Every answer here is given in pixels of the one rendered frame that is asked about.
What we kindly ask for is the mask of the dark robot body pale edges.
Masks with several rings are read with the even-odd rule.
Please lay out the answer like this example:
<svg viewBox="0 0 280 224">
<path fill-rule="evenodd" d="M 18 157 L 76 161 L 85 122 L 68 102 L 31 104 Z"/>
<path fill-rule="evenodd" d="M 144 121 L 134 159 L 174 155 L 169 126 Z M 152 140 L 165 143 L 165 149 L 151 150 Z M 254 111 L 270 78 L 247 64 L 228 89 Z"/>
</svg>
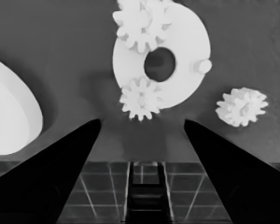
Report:
<svg viewBox="0 0 280 224">
<path fill-rule="evenodd" d="M 157 183 L 135 183 L 135 163 L 129 170 L 126 224 L 173 224 L 167 180 L 162 162 L 155 165 Z"/>
</svg>

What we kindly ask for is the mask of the white round pinned carrier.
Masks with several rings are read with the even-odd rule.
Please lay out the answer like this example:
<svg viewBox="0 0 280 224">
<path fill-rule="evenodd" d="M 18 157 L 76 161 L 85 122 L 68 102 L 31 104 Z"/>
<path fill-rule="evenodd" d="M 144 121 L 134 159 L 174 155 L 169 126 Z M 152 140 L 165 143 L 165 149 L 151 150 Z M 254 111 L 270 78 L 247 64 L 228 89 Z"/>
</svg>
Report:
<svg viewBox="0 0 280 224">
<path fill-rule="evenodd" d="M 172 20 L 167 38 L 156 49 L 170 50 L 176 61 L 173 75 L 156 82 L 162 98 L 162 109 L 185 102 L 202 84 L 204 76 L 211 70 L 210 38 L 202 20 L 191 9 L 171 0 L 166 14 Z M 113 48 L 112 65 L 119 87 L 124 87 L 132 78 L 145 77 L 154 81 L 145 71 L 145 60 L 154 50 L 139 54 L 136 47 L 127 49 L 117 38 Z"/>
</svg>

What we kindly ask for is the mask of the large thick white disc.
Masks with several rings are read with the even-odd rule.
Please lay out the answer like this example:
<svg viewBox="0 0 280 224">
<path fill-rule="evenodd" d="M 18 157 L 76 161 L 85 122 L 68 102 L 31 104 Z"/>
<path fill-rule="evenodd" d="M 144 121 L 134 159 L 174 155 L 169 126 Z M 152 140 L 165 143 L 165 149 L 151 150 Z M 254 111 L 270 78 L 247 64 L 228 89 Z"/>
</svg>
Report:
<svg viewBox="0 0 280 224">
<path fill-rule="evenodd" d="M 0 62 L 0 156 L 22 150 L 43 128 L 40 105 L 29 87 Z"/>
</svg>

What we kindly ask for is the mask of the white toothed gear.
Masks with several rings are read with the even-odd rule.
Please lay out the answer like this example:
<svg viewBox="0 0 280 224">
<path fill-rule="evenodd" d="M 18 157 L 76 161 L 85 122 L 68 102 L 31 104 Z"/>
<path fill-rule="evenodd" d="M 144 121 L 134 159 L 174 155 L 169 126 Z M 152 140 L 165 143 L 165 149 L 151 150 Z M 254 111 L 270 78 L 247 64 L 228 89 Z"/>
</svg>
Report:
<svg viewBox="0 0 280 224">
<path fill-rule="evenodd" d="M 168 0 L 118 0 L 119 10 L 112 13 L 117 38 L 127 49 L 136 47 L 139 54 L 156 49 L 173 23 L 166 14 L 170 5 Z"/>
<path fill-rule="evenodd" d="M 145 77 L 132 78 L 128 84 L 121 88 L 119 102 L 121 110 L 127 113 L 129 119 L 152 120 L 153 114 L 162 110 L 162 98 L 158 84 Z"/>
<path fill-rule="evenodd" d="M 246 127 L 256 122 L 258 116 L 264 115 L 264 108 L 269 105 L 267 96 L 260 91 L 249 88 L 232 89 L 224 93 L 217 102 L 217 115 L 225 123 L 233 127 Z"/>
</svg>

